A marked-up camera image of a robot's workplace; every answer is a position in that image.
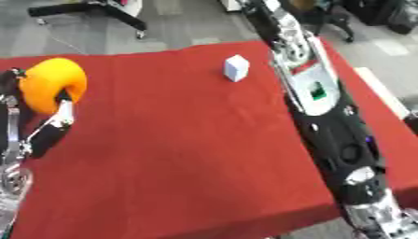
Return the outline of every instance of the white cube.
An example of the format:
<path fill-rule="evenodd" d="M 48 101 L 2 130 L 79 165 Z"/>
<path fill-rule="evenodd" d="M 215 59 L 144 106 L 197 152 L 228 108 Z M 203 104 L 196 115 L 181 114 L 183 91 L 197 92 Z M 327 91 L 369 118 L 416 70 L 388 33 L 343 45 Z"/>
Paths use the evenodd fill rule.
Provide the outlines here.
<path fill-rule="evenodd" d="M 248 74 L 250 62 L 240 55 L 235 55 L 225 61 L 224 74 L 233 82 L 240 81 Z"/>

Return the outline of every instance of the green light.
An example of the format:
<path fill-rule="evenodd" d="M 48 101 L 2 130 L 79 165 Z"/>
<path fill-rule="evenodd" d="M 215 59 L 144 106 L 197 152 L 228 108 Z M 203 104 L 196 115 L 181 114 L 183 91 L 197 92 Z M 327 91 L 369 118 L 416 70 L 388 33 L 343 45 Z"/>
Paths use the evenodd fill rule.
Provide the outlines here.
<path fill-rule="evenodd" d="M 327 94 L 324 91 L 324 88 L 317 81 L 311 87 L 311 96 L 313 97 L 315 101 L 327 96 Z"/>

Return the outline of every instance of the office floor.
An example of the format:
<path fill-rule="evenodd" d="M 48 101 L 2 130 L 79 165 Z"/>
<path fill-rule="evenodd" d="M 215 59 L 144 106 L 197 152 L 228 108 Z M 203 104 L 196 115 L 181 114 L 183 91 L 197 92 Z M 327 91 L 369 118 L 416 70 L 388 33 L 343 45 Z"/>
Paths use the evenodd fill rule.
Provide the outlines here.
<path fill-rule="evenodd" d="M 132 28 L 101 14 L 50 17 L 47 26 L 37 25 L 26 14 L 27 7 L 57 2 L 0 0 L 0 57 L 150 52 L 258 38 L 239 14 L 226 14 L 217 0 L 144 0 L 140 18 L 148 22 L 149 31 L 143 40 L 135 39 Z M 330 27 L 323 36 L 352 66 L 369 68 L 408 106 L 418 104 L 418 29 L 404 36 L 384 27 L 367 27 L 356 19 L 352 26 L 355 43 L 344 43 Z M 292 232 L 289 237 L 353 238 L 341 219 Z"/>

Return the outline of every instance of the red table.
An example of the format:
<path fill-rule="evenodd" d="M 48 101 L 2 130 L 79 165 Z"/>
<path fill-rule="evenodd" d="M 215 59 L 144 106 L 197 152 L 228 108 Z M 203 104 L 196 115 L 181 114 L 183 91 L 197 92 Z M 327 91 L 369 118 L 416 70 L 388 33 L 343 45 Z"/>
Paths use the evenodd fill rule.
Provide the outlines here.
<path fill-rule="evenodd" d="M 417 138 L 327 51 L 380 143 L 390 185 L 418 207 Z M 251 66 L 232 83 L 222 64 L 237 53 Z M 88 93 L 68 137 L 29 162 L 35 185 L 13 239 L 261 238 L 338 216 L 262 43 L 66 57 L 85 68 Z"/>

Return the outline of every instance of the orange ball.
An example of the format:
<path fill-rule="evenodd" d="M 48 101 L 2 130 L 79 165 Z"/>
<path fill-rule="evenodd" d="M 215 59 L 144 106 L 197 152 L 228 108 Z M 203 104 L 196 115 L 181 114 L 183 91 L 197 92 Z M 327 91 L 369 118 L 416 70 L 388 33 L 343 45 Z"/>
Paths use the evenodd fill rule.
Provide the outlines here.
<path fill-rule="evenodd" d="M 75 62 L 64 58 L 54 58 L 35 65 L 26 71 L 19 87 L 23 99 L 33 111 L 54 114 L 58 110 L 55 97 L 66 90 L 74 103 L 87 89 L 87 77 Z"/>

